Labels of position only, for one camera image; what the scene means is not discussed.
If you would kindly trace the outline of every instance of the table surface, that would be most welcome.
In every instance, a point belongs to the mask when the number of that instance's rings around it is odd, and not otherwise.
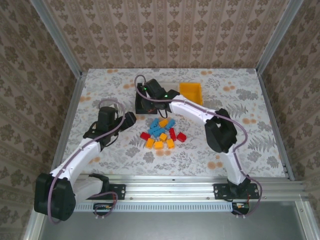
[[[76,110],[63,156],[65,160],[78,146],[83,134],[98,119],[98,103],[102,98],[114,98],[126,111],[135,112],[134,78],[178,86],[181,82],[201,83],[203,106],[224,108],[232,119],[248,132],[248,141],[238,151],[245,171],[253,177],[285,177],[278,147],[255,69],[90,69]],[[136,124],[119,134],[118,140],[92,159],[84,174],[100,173],[144,176],[227,176],[220,154],[206,142],[203,125],[188,118],[169,113],[176,121],[176,133],[184,133],[184,143],[175,148],[154,150],[145,148],[142,132],[149,129],[159,115],[136,115]],[[244,133],[237,129],[237,144]]]

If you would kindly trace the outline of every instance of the wall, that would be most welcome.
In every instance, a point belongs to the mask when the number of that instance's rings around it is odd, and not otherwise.
[[[320,1],[303,2],[262,77],[294,175],[319,214]]]
[[[45,0],[82,70],[255,68],[289,0]]]
[[[24,234],[75,78],[28,0],[0,1],[0,239]]]

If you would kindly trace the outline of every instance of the orange lego brick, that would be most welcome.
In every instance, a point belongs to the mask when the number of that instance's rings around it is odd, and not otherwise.
[[[162,142],[165,142],[167,140],[168,136],[165,133],[161,133],[159,140]]]
[[[148,140],[146,141],[145,147],[147,149],[152,149],[152,146],[154,145],[155,140],[152,138],[148,138]]]
[[[174,143],[174,140],[172,138],[168,139],[166,141],[166,144],[168,145],[168,149],[174,149],[175,148],[175,143]]]
[[[167,119],[163,119],[162,121],[159,122],[159,126],[164,128],[165,126],[167,126],[168,124],[168,120]]]
[[[155,150],[160,150],[164,148],[164,142],[163,141],[156,141],[154,143],[154,149]]]

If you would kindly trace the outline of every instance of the purple cable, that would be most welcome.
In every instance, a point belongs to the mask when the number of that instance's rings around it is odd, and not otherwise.
[[[207,112],[207,111],[204,111],[201,107],[198,107],[197,105],[194,105],[194,104],[192,104],[191,102],[188,102],[188,101],[183,101],[183,100],[180,100],[180,99],[167,99],[167,100],[164,99],[164,100],[158,100],[158,99],[148,98],[148,97],[146,97],[145,95],[143,95],[143,94],[140,92],[140,90],[138,89],[138,86],[137,86],[137,79],[138,79],[138,77],[143,77],[144,84],[147,82],[147,80],[146,80],[146,77],[145,77],[144,75],[142,75],[142,74],[138,74],[138,75],[135,77],[135,79],[134,79],[134,87],[135,87],[135,90],[136,90],[136,92],[137,92],[142,98],[147,99],[147,100],[149,100],[149,101],[151,101],[151,102],[157,102],[157,103],[178,102],[178,103],[187,104],[187,105],[189,105],[189,106],[191,106],[191,107],[193,107],[193,108],[195,108],[195,109],[197,109],[197,110],[199,110],[199,111],[201,111],[201,112],[203,112],[203,113],[210,114],[210,115],[216,116],[216,117],[218,117],[218,118],[220,118],[220,119],[227,120],[227,121],[229,121],[229,122],[237,125],[237,126],[243,131],[243,133],[244,133],[244,140],[243,140],[243,142],[241,142],[240,144],[238,144],[237,146],[235,146],[235,147],[233,148],[233,155],[234,155],[236,164],[237,164],[237,166],[238,166],[241,174],[242,174],[243,176],[245,176],[246,178],[250,179],[251,181],[255,182],[256,184],[258,184],[259,187],[260,187],[260,196],[259,196],[258,201],[256,202],[255,207],[252,209],[251,212],[249,212],[249,213],[246,214],[246,216],[251,215],[251,214],[258,208],[258,206],[259,206],[259,204],[260,204],[260,201],[261,201],[261,198],[262,198],[263,189],[262,189],[262,185],[260,184],[260,182],[258,182],[258,181],[255,180],[254,178],[252,178],[252,177],[250,177],[250,176],[248,176],[248,175],[246,175],[246,174],[244,173],[244,171],[242,170],[242,167],[241,167],[241,165],[240,165],[240,162],[239,162],[239,160],[238,160],[237,154],[236,154],[236,150],[237,150],[238,148],[240,148],[241,146],[243,146],[243,145],[247,142],[247,140],[248,140],[248,133],[247,133],[247,131],[245,130],[245,128],[244,128],[240,123],[238,123],[238,122],[235,121],[235,120],[232,120],[231,118],[228,118],[228,117],[219,115],[219,114],[217,114],[217,113],[215,113],[215,112],[210,112],[210,111]]]
[[[106,102],[106,101],[110,101],[110,102],[114,102],[114,103],[118,104],[118,105],[121,107],[121,110],[122,110],[122,112],[123,112],[123,117],[122,117],[122,119],[121,119],[121,121],[120,121],[120,123],[119,123],[118,126],[116,126],[114,129],[108,131],[107,133],[104,133],[104,134],[102,134],[102,135],[100,135],[100,136],[97,136],[96,138],[90,140],[89,142],[87,142],[86,144],[84,144],[84,145],[82,146],[82,149],[84,149],[85,147],[87,147],[87,146],[90,145],[91,143],[93,143],[93,142],[95,142],[95,141],[97,141],[97,140],[99,140],[99,139],[101,139],[101,138],[103,138],[103,137],[105,137],[105,136],[113,133],[114,131],[118,130],[118,128],[120,128],[121,125],[124,123],[125,118],[126,118],[125,115],[124,115],[124,113],[125,113],[125,107],[124,107],[120,102],[118,102],[116,99],[104,98],[104,99],[102,99],[102,100],[99,102],[99,105],[98,105],[99,109],[100,109],[101,103]],[[82,151],[82,149],[79,148],[79,149],[70,157],[70,159],[65,163],[65,165],[64,165],[64,166],[62,167],[62,169],[58,172],[58,174],[54,177],[54,179],[53,179],[53,181],[52,181],[52,183],[51,183],[51,186],[50,186],[50,189],[49,189],[49,194],[48,194],[47,213],[48,213],[49,222],[52,223],[52,224],[54,224],[54,225],[57,225],[58,223],[61,222],[60,220],[59,220],[59,221],[54,221],[53,218],[52,218],[52,215],[51,215],[51,201],[52,201],[52,194],[53,194],[53,191],[54,191],[55,184],[56,184],[59,176],[66,170],[66,167],[67,167],[67,166],[72,162],[72,160]]]
[[[91,198],[97,198],[97,197],[101,197],[101,196],[108,195],[108,194],[115,195],[115,201],[114,201],[111,209],[110,209],[105,215],[103,215],[103,217],[107,217],[107,216],[108,216],[109,214],[111,214],[111,212],[114,210],[114,208],[115,208],[115,206],[116,206],[116,204],[117,204],[117,201],[118,201],[118,194],[117,194],[115,191],[107,191],[107,192],[103,192],[103,193],[95,194],[95,195],[92,195],[92,196],[91,196]],[[97,206],[95,207],[95,209],[94,209],[94,214],[95,214],[96,216],[98,216],[98,214],[97,214],[98,208],[100,208],[100,207],[102,207],[102,206],[104,206],[104,205],[105,205],[105,204],[99,204],[99,205],[97,205]]]

